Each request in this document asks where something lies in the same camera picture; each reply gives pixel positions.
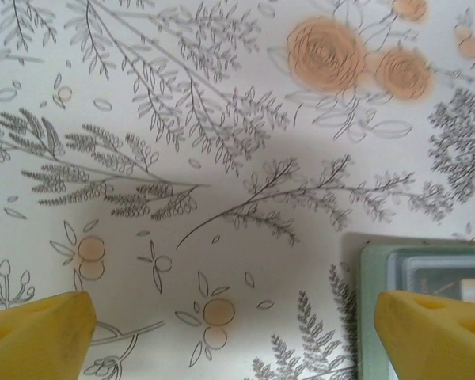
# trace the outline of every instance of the wallpaper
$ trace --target wallpaper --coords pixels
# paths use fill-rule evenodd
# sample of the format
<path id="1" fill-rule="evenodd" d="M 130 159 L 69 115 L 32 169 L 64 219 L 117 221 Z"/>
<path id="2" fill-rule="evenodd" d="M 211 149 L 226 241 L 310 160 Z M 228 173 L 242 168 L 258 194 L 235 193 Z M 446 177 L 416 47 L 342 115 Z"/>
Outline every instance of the wallpaper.
<path id="1" fill-rule="evenodd" d="M 88 291 L 82 379 L 354 379 L 384 241 L 475 245 L 475 0 L 0 0 L 0 310 Z"/>

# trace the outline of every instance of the yellow plastic piece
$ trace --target yellow plastic piece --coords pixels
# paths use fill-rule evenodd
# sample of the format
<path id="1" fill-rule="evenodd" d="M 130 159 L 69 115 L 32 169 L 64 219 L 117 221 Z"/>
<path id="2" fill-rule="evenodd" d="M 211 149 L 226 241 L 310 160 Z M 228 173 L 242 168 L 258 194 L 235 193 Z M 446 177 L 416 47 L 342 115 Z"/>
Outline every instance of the yellow plastic piece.
<path id="1" fill-rule="evenodd" d="M 0 311 L 0 380 L 75 380 L 96 324 L 86 292 Z"/>
<path id="2" fill-rule="evenodd" d="M 475 380 L 474 303 L 387 291 L 374 326 L 400 380 Z"/>

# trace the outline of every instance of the white label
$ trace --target white label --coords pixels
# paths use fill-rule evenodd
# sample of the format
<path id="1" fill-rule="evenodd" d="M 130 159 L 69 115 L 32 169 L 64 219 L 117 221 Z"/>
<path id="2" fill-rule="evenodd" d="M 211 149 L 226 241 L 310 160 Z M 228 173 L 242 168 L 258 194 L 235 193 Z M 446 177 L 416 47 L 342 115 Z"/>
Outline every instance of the white label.
<path id="1" fill-rule="evenodd" d="M 475 279 L 461 280 L 461 296 L 463 301 L 475 303 Z"/>

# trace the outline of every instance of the botanical print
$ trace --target botanical print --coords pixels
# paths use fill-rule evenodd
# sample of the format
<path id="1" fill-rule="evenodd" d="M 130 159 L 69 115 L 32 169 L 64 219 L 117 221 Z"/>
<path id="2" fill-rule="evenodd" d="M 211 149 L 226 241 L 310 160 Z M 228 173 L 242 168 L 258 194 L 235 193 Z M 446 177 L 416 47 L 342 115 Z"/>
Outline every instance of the botanical print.
<path id="1" fill-rule="evenodd" d="M 458 16 L 458 23 L 454 27 L 454 37 L 458 44 L 459 54 L 473 63 L 472 69 L 475 68 L 475 32 L 473 31 L 473 11 L 471 8 Z"/>
<path id="2" fill-rule="evenodd" d="M 309 380 L 330 376 L 331 380 L 352 380 L 357 376 L 357 299 L 355 291 L 340 278 L 336 265 L 329 271 L 334 302 L 340 312 L 344 329 L 343 339 L 336 340 L 336 330 L 327 331 L 324 321 L 313 312 L 313 305 L 305 291 L 299 291 L 298 323 L 302 335 L 302 355 L 295 355 L 276 333 L 271 335 L 276 366 L 262 359 L 253 360 L 256 380 Z M 334 355 L 341 347 L 343 355 Z"/>
<path id="3" fill-rule="evenodd" d="M 82 378 L 355 378 L 360 242 L 475 245 L 440 1 L 0 0 L 0 310 L 95 292 Z"/>
<path id="4" fill-rule="evenodd" d="M 0 263 L 0 310 L 10 309 L 13 306 L 30 301 L 35 295 L 35 287 L 30 285 L 30 272 L 23 271 L 19 279 L 20 289 L 14 294 L 11 293 L 11 273 L 10 261 L 4 259 Z"/>

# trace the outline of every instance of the green object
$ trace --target green object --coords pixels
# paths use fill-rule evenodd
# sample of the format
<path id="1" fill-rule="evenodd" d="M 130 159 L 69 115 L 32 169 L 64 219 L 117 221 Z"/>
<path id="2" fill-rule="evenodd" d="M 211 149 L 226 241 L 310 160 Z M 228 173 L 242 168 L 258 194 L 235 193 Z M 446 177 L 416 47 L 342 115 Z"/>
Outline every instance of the green object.
<path id="1" fill-rule="evenodd" d="M 357 281 L 359 380 L 397 379 L 373 320 L 378 295 L 394 290 L 475 302 L 475 247 L 368 245 L 362 251 Z"/>

